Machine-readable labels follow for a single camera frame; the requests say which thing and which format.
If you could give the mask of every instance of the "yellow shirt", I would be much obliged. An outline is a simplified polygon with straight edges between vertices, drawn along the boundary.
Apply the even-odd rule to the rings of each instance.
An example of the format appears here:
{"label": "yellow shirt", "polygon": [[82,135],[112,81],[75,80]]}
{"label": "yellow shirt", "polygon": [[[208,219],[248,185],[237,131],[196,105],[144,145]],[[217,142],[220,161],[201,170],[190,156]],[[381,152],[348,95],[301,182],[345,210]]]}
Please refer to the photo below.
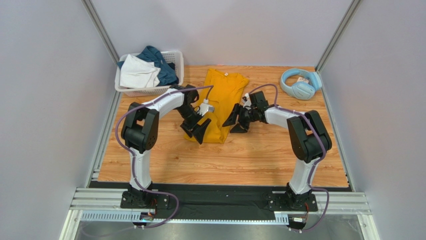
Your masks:
{"label": "yellow shirt", "polygon": [[[243,95],[244,87],[249,80],[239,73],[224,73],[210,68],[205,77],[204,86],[213,85],[208,95],[208,104],[214,107],[214,112],[208,112],[199,121],[203,123],[207,118],[211,119],[205,134],[203,143],[221,143],[227,139],[230,126],[222,127],[234,108],[239,103]],[[206,98],[209,89],[203,89],[199,94],[199,100],[195,103],[199,106]],[[195,138],[184,135],[184,138],[195,142]]]}

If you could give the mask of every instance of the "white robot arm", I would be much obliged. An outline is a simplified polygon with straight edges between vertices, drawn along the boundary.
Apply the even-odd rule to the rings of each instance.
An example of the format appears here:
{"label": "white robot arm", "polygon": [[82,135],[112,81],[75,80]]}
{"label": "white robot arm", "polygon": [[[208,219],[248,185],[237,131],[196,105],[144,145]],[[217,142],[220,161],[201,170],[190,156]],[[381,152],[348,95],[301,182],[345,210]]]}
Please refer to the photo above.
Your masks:
{"label": "white robot arm", "polygon": [[260,121],[288,129],[294,154],[298,158],[293,176],[287,184],[285,204],[291,209],[300,209],[311,195],[311,184],[317,166],[314,164],[324,153],[313,134],[316,131],[326,151],[332,147],[329,134],[317,111],[300,112],[305,115],[314,129],[309,129],[305,120],[295,112],[283,111],[269,105],[262,91],[246,94],[243,105],[235,104],[223,126],[236,124],[231,133],[247,133],[250,123]]}
{"label": "white robot arm", "polygon": [[[194,137],[200,144],[203,143],[204,133],[210,123],[210,119],[205,120],[201,125],[198,122],[207,112],[213,112],[214,107],[204,101],[197,111],[191,106],[198,100],[199,94],[197,90],[186,92],[176,92],[182,89],[194,88],[187,85],[185,88],[180,85],[175,85],[169,88],[165,93],[155,98],[152,101],[142,104],[132,103],[129,110],[140,105],[143,107],[138,111],[129,114],[121,130],[121,137],[125,140],[125,145],[135,153],[135,163],[132,164],[130,186],[133,190],[141,191],[135,181],[145,188],[149,189],[152,180],[150,176],[150,156],[151,148],[157,141],[159,120],[172,110],[178,110],[184,121],[180,127],[190,136]],[[143,125],[139,125],[137,121],[144,121]]]}

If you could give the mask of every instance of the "wooden table surface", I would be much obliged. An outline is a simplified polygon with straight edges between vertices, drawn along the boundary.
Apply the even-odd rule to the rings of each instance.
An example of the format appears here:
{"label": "wooden table surface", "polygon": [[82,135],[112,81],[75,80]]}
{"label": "wooden table surface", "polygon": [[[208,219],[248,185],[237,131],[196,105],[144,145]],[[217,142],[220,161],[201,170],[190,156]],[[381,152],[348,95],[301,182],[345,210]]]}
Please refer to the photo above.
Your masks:
{"label": "wooden table surface", "polygon": [[[330,134],[332,149],[317,168],[313,185],[323,187],[347,187],[348,183],[339,156],[335,136],[321,92],[308,101],[288,96],[279,87],[284,66],[185,66],[184,84],[203,86],[209,68],[222,72],[240,73],[249,79],[244,93],[266,83],[277,84],[277,103],[296,111],[317,110]],[[301,67],[313,71],[313,67]],[[294,83],[296,77],[289,79]],[[269,103],[274,102],[273,87],[262,89]],[[132,102],[143,103],[156,96],[128,97],[123,94],[114,127]],[[272,124],[255,122],[248,133],[229,134],[224,144],[199,145],[184,139],[179,127],[182,118],[171,111],[159,122],[158,140],[151,152],[150,174],[155,183],[220,184],[285,186],[291,179],[297,158],[295,157],[288,130]],[[117,143],[114,133],[109,138],[98,181],[128,182],[130,180],[129,153]]]}

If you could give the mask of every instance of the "laundry basket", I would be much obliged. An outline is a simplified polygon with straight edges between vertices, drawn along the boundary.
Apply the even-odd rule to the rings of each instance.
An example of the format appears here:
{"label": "laundry basket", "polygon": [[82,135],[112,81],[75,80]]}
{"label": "laundry basket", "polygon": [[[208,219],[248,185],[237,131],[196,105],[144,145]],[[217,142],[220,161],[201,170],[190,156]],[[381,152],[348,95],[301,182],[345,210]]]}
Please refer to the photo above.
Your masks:
{"label": "laundry basket", "polygon": [[[140,53],[130,53],[133,56],[137,56]],[[179,78],[179,85],[184,83],[184,56],[180,51],[162,51],[162,56],[164,57],[167,63],[174,63],[174,71],[176,76]],[[124,54],[120,57],[120,62],[124,61],[127,57],[127,54]],[[170,86],[155,86],[155,87],[146,87],[146,88],[127,88],[120,86],[120,68],[117,67],[117,72],[115,73],[115,90],[122,92],[129,97],[139,97],[139,96],[148,96],[148,95],[161,95],[169,89]]]}

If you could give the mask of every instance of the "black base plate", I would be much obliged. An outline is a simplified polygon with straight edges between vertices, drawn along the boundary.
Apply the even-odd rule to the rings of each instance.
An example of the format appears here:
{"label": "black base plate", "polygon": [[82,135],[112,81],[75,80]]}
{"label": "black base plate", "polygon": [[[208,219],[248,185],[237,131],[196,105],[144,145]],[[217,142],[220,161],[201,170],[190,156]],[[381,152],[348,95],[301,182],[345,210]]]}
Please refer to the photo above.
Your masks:
{"label": "black base plate", "polygon": [[[285,193],[270,193],[267,195],[267,204],[270,211],[284,211],[284,212],[306,212],[306,207],[302,206],[298,209],[289,208],[284,202]],[[314,194],[309,196],[306,202],[309,207],[309,212],[318,212],[317,199]]]}
{"label": "black base plate", "polygon": [[[151,194],[146,193],[147,197],[150,197],[152,200],[156,200],[156,208],[157,209],[168,209],[170,197],[169,195],[162,194]],[[124,191],[121,196],[121,204],[120,207],[122,209],[150,209],[151,205],[146,205],[144,201],[138,196],[135,196],[129,191]]]}

